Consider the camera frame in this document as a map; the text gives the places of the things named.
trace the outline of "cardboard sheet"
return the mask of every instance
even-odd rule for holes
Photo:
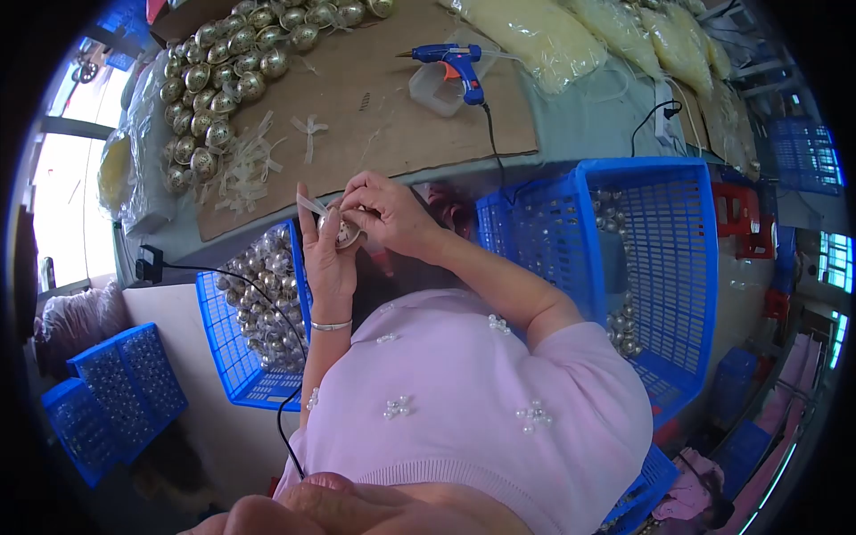
[[[215,211],[216,190],[197,215],[199,237],[208,241],[258,217],[294,203],[297,181],[319,197],[341,191],[351,176],[372,169],[388,176],[436,168],[480,158],[491,158],[484,111],[462,105],[457,114],[443,118],[410,99],[407,82],[421,66],[395,54],[418,45],[442,43],[456,28],[455,19],[432,0],[409,0],[385,21],[366,17],[352,33],[322,30],[318,47],[306,60],[318,71],[308,71],[298,60],[279,80],[273,80],[257,102],[244,103],[232,119],[235,130],[255,128],[268,110],[273,127],[265,138],[271,143],[283,136],[271,158],[283,166],[271,173],[268,195],[256,210],[236,216],[223,208]],[[497,61],[482,80],[493,115],[496,148],[500,154],[521,154],[538,149],[529,103],[520,89],[510,61]],[[314,135],[314,157],[304,163],[306,135],[292,124],[296,116],[306,123],[330,126]]]
[[[719,80],[714,80],[709,100],[699,98],[688,86],[675,83],[683,93],[674,91],[674,99],[680,100],[688,112],[678,114],[687,143],[713,152],[735,168],[740,167],[740,171],[752,180],[760,178],[751,165],[758,155],[746,104]]]

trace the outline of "pink sweater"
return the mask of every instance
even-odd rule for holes
[[[307,474],[464,484],[537,535],[590,535],[651,445],[645,388],[600,325],[566,327],[530,354],[489,314],[461,290],[426,290],[376,310],[324,376],[292,447]],[[385,417],[401,396],[409,414]],[[289,461],[275,496],[299,482]]]

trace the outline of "workbench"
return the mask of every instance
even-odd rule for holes
[[[539,150],[535,154],[502,158],[507,184],[533,177],[559,176],[582,159],[629,157],[631,135],[655,104],[653,81],[635,74],[627,62],[615,56],[610,56],[603,66],[577,80],[561,95],[544,96],[523,72],[519,72],[518,78],[531,109]],[[677,120],[670,123],[677,137],[675,143],[664,146],[654,137],[652,117],[636,134],[637,156],[686,156],[681,124]],[[408,186],[452,181],[466,185],[475,199],[500,186],[495,158],[422,169],[395,179]],[[341,192],[328,195],[322,201],[339,195]],[[296,205],[291,205],[202,242],[195,206],[187,198],[181,199],[179,206],[176,218],[155,234],[128,239],[121,229],[114,229],[116,276],[122,288],[145,285],[134,277],[134,261],[140,256],[142,244],[161,249],[163,259],[171,264],[218,267],[269,227],[297,214]],[[192,271],[167,269],[162,284],[190,283],[195,277]]]

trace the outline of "blue glue gun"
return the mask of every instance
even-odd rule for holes
[[[444,80],[461,79],[464,85],[464,102],[470,105],[484,104],[484,91],[473,70],[473,62],[481,59],[480,46],[460,46],[455,43],[422,45],[412,51],[397,54],[395,57],[411,57],[422,63],[443,63],[446,66]]]

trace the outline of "power adapter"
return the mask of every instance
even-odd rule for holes
[[[138,281],[159,284],[163,280],[163,251],[150,245],[140,246],[140,258],[134,262]]]

